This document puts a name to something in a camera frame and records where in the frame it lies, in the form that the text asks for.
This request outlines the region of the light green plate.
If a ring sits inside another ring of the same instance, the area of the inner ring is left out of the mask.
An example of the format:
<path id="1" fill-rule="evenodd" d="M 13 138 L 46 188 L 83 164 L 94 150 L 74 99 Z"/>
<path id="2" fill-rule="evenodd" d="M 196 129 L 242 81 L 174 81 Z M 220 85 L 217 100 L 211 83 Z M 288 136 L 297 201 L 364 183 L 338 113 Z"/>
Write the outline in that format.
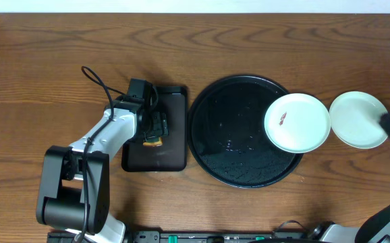
<path id="1" fill-rule="evenodd" d="M 344 143 L 358 149 L 373 149 L 386 141 L 380 126 L 387 109 L 374 96 L 360 91 L 339 95 L 331 104 L 331 128 Z"/>
<path id="2" fill-rule="evenodd" d="M 307 153 L 328 138 L 331 121 L 327 108 L 309 94 L 292 93 L 275 100 L 264 115 L 269 140 L 289 153 Z"/>

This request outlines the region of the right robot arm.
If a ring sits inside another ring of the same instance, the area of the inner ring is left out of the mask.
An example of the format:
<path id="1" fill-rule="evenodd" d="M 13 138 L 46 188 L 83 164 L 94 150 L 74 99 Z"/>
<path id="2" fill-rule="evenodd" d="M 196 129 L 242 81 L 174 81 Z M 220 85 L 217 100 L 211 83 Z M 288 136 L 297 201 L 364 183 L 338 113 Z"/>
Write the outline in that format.
<path id="1" fill-rule="evenodd" d="M 381 116 L 379 122 L 390 137 L 390 113 Z M 318 242 L 390 242 L 390 205 L 379 211 L 359 228 L 344 227 L 327 222 L 316 227 L 308 239 Z"/>

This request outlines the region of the green and orange sponge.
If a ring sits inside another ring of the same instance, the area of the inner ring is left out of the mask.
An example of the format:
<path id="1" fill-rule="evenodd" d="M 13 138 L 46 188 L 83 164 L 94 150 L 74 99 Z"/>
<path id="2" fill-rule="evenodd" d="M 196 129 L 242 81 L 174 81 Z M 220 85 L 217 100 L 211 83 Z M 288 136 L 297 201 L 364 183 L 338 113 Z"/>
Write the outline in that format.
<path id="1" fill-rule="evenodd" d="M 155 147 L 155 146 L 162 146 L 163 145 L 163 140 L 161 137 L 151 137 L 151 138 L 146 138 L 144 142 L 142 143 L 143 146 L 148 146 L 148 147 Z"/>

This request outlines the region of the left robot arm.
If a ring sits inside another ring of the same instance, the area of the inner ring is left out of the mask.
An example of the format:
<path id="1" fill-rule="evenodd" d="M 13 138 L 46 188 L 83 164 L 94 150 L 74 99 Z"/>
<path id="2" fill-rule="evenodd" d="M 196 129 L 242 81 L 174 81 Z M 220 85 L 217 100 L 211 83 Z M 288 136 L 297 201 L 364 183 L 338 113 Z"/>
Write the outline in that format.
<path id="1" fill-rule="evenodd" d="M 109 212 L 110 162 L 126 142 L 159 146 L 168 133 L 165 112 L 148 101 L 112 101 L 87 134 L 46 151 L 36 220 L 73 233 L 74 242 L 123 242 L 126 226 Z"/>

